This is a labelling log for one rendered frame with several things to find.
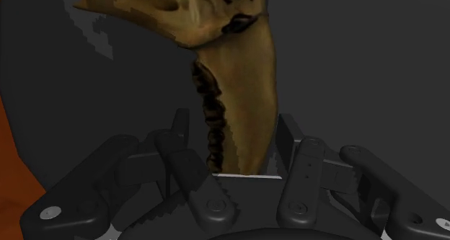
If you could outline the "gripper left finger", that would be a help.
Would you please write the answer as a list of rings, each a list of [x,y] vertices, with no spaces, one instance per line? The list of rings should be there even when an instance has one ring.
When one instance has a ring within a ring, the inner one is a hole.
[[[98,240],[121,207],[146,182],[161,181],[166,214],[177,201],[188,204],[195,222],[210,235],[227,232],[239,214],[197,153],[187,148],[190,112],[176,111],[169,130],[145,143],[114,135],[75,166],[21,216],[24,240]]]

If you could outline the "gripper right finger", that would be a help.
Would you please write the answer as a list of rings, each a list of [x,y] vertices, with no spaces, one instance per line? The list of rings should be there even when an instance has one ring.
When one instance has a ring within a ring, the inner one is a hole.
[[[281,114],[275,144],[287,171],[276,219],[311,240],[450,240],[450,211],[368,149],[338,152]]]

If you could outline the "tan figure with dark markings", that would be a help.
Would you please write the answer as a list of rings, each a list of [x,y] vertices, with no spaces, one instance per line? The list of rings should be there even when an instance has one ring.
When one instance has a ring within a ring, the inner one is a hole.
[[[278,114],[267,0],[79,0],[76,8],[152,30],[193,51],[209,128],[208,168],[259,174]]]

